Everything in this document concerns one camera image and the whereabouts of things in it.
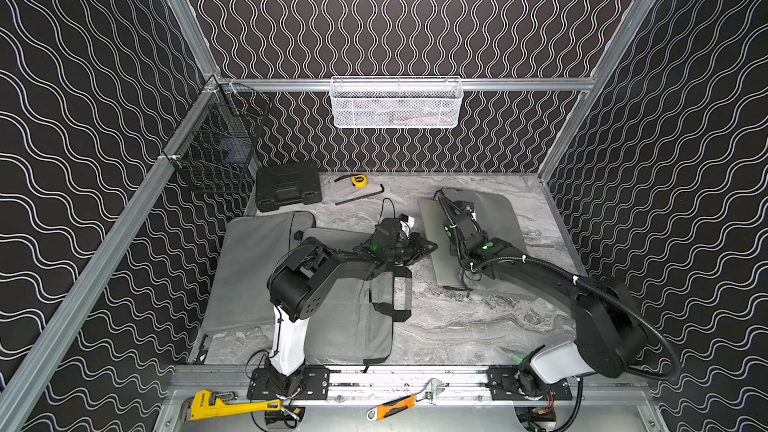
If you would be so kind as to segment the grey zippered laptop bag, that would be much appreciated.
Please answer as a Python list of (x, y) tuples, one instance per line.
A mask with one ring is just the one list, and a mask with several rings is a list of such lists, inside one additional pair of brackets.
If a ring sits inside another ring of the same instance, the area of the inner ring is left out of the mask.
[(500, 194), (467, 189), (443, 188), (451, 199), (465, 199), (475, 204), (476, 220), (487, 233), (485, 245), (473, 252), (452, 252), (458, 258), (465, 283), (470, 290), (533, 300), (534, 287), (525, 282), (530, 267), (522, 262), (528, 254), (524, 236), (514, 209)]

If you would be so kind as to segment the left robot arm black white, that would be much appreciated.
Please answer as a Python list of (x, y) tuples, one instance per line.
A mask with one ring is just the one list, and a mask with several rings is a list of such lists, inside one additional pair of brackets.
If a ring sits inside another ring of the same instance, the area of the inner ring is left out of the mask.
[(382, 273), (409, 278), (409, 267), (438, 245), (398, 217), (382, 219), (351, 250), (332, 248), (308, 237), (290, 250), (269, 279), (275, 334), (265, 370), (268, 387), (279, 397), (299, 393), (306, 369), (305, 341), (309, 320), (342, 279), (368, 280)]

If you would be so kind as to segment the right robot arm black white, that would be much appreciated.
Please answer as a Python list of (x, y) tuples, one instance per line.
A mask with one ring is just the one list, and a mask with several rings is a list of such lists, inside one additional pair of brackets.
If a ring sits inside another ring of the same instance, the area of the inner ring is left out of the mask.
[(575, 322), (575, 337), (541, 345), (518, 364), (519, 393), (538, 398), (569, 377), (623, 374), (673, 381), (682, 366), (671, 343), (642, 315), (626, 286), (571, 273), (530, 256), (511, 242), (490, 236), (467, 206), (443, 189), (433, 195), (460, 270), (470, 277), (511, 282), (565, 310)]

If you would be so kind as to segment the silver laptop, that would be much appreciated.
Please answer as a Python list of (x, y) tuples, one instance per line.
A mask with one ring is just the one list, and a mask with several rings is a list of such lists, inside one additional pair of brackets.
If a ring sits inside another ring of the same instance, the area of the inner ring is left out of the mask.
[(439, 203), (421, 199), (418, 204), (426, 237), (438, 246), (430, 255), (437, 283), (449, 290), (470, 290), (458, 258), (450, 253), (451, 239), (446, 231), (448, 222)]

